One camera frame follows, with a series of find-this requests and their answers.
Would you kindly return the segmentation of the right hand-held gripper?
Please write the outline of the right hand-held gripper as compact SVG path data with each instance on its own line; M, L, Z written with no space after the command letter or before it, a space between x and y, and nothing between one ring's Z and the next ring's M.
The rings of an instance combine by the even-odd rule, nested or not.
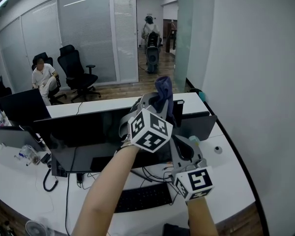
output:
M185 201L208 195L214 188L212 167L202 158L200 148L188 138L179 135L173 135L169 144L174 166L171 172L172 182Z

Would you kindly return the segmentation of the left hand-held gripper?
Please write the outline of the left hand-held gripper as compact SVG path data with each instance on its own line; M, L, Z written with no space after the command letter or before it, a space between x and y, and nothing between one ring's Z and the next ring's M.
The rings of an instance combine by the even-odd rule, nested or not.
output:
M158 93L147 93L139 98L130 112L121 118L119 136L124 140L131 135L131 144L154 153L171 138L173 125L166 121L169 101L160 110Z

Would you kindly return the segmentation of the blue cloth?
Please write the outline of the blue cloth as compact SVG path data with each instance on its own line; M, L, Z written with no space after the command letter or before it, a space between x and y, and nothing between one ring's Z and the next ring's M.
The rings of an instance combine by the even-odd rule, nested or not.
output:
M173 88L172 81L169 76L162 76L156 79L155 88L158 92L158 97L156 98L153 107L160 113L163 110L163 107L168 100L168 108L166 119L171 123L174 127L177 126L175 116L173 115L174 101L173 101Z

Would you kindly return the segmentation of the large curved black monitor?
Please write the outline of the large curved black monitor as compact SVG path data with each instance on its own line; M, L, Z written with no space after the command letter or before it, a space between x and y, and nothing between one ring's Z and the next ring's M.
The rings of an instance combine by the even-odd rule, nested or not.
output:
M130 108L37 120L33 128L66 172L102 171L122 145L121 118ZM171 161L169 141L156 152L139 148L133 168Z

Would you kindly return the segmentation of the person's left forearm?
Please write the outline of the person's left forearm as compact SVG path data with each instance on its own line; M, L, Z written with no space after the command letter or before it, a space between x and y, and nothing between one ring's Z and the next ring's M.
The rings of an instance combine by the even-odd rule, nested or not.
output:
M94 181L84 200L72 236L106 236L139 148L118 151Z

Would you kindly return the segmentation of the person's right forearm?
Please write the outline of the person's right forearm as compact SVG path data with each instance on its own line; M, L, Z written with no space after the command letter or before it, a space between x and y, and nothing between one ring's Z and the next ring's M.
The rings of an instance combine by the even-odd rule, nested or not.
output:
M218 236L205 197L187 203L190 236Z

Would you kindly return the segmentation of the black computer monitor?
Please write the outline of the black computer monitor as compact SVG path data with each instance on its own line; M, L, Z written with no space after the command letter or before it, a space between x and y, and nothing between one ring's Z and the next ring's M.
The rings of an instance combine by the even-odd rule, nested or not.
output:
M0 106L13 126L30 126L51 118L39 89L30 89L0 98Z

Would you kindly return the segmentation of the grey round device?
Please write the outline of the grey round device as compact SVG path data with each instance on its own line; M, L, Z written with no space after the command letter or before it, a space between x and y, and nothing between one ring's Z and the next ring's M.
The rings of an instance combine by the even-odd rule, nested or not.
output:
M156 46L149 46L146 48L147 63L150 65L157 65L159 63L159 48Z

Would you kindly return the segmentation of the black keyboard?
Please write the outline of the black keyboard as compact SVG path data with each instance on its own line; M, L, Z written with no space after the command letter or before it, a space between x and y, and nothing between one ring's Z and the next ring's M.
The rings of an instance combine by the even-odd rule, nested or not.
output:
M115 213L151 209L172 203L166 183L122 191Z

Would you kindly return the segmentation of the brown wooden furniture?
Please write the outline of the brown wooden furniture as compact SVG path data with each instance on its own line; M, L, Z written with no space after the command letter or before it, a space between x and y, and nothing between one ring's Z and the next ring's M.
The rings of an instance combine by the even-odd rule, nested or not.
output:
M177 41L177 20L164 19L163 20L163 46L165 52L169 53L176 49Z

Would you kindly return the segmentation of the frosted glass panel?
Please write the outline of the frosted glass panel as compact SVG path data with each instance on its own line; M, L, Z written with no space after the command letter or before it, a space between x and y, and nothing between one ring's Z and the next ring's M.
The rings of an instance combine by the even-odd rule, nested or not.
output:
M191 45L192 20L193 0L178 0L174 80L179 92L184 92L185 90Z

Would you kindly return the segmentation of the clear plastic bottle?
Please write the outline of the clear plastic bottle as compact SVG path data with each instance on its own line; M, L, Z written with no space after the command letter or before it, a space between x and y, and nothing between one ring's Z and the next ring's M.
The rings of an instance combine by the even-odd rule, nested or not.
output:
M19 155L28 160L33 160L34 158L37 157L36 150L30 145L24 145L21 148Z

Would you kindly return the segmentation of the grey laptop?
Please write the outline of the grey laptop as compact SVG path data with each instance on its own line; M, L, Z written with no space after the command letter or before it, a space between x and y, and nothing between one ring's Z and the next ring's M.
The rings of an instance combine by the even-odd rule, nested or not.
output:
M45 151L45 146L36 134L20 127L0 126L0 144L12 148L29 145L36 151Z

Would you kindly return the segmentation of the white desk fan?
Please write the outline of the white desk fan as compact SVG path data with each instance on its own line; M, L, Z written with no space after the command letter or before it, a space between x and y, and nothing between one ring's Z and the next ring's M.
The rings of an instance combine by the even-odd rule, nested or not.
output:
M27 221L25 224L25 230L29 236L49 236L48 229L36 221Z

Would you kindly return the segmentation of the glass wall with white blinds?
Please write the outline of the glass wall with white blinds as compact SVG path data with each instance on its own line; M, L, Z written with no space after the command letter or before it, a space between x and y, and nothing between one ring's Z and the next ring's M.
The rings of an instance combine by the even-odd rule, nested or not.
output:
M15 92L31 87L31 61L73 45L99 85L137 82L136 0L8 0L0 8L0 54Z

